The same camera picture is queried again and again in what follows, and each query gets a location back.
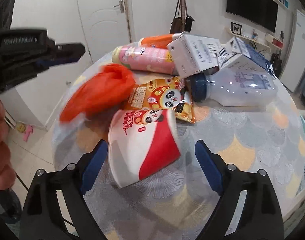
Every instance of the pink cylindrical can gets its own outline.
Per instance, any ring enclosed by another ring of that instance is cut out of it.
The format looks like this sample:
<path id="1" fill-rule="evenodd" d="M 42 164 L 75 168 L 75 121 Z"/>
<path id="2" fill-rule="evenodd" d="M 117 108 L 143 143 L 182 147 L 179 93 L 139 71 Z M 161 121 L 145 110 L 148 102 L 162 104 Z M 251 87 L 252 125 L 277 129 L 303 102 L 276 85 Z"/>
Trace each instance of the pink cylindrical can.
<path id="1" fill-rule="evenodd" d="M 112 62 L 129 69 L 172 74 L 175 64 L 168 49 L 122 46 L 112 53 Z"/>

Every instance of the red plastic bag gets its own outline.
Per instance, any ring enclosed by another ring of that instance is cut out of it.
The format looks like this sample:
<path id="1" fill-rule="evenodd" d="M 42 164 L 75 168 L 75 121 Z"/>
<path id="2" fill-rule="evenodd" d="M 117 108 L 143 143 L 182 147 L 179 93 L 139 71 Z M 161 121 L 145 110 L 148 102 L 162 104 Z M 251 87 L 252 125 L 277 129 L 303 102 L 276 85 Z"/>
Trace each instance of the red plastic bag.
<path id="1" fill-rule="evenodd" d="M 74 93 L 59 120 L 70 122 L 80 113 L 92 116 L 118 105 L 129 97 L 134 85 L 129 69 L 119 64 L 108 64 Z"/>

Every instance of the crushed carton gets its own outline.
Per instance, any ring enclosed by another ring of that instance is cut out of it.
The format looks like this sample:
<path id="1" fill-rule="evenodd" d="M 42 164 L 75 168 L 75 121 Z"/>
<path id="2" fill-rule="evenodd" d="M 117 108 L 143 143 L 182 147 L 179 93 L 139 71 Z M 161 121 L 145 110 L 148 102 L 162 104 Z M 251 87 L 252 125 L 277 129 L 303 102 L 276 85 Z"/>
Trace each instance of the crushed carton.
<path id="1" fill-rule="evenodd" d="M 218 66 L 217 54 L 222 46 L 218 39 L 183 34 L 167 45 L 180 78 L 187 78 Z"/>
<path id="2" fill-rule="evenodd" d="M 235 68 L 241 71 L 267 72 L 275 79 L 272 64 L 263 55 L 233 37 L 217 55 L 219 69 Z"/>

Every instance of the dark blue bottle cap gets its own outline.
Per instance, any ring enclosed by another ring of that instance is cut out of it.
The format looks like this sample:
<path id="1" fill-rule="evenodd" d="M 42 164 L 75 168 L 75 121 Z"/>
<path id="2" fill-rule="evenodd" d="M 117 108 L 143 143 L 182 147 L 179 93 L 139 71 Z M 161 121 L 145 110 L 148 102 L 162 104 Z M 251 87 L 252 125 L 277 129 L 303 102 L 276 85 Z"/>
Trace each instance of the dark blue bottle cap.
<path id="1" fill-rule="evenodd" d="M 195 102 L 201 102 L 207 96 L 206 76 L 203 73 L 195 74 L 190 77 L 192 96 Z"/>

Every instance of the round table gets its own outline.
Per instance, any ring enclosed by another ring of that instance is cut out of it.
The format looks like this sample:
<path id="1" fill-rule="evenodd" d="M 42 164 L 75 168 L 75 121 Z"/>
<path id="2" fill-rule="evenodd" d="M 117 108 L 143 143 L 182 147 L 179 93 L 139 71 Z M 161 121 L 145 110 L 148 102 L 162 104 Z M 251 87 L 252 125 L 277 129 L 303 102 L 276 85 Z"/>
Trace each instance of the round table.
<path id="1" fill-rule="evenodd" d="M 109 62 L 111 53 L 89 67 L 67 91 L 62 107 L 81 84 Z M 134 76 L 137 83 L 169 77 L 143 72 L 136 72 Z M 274 82 L 278 96 L 266 107 L 224 107 L 211 99 L 195 103 L 196 123 L 177 122 L 181 157 L 138 183 L 118 189 L 106 161 L 84 199 L 107 238 L 196 238 L 219 199 L 195 157 L 195 143 L 200 139 L 213 153 L 240 170 L 265 169 L 285 215 L 303 175 L 305 136 L 294 101 L 278 79 Z M 77 118 L 69 125 L 57 122 L 53 135 L 56 170 L 76 163 L 100 139 L 107 140 L 115 111 L 100 113 L 92 120 Z M 242 192 L 240 199 L 245 200 L 245 196 Z M 238 204 L 227 232 L 236 229 L 242 209 L 243 204 Z"/>

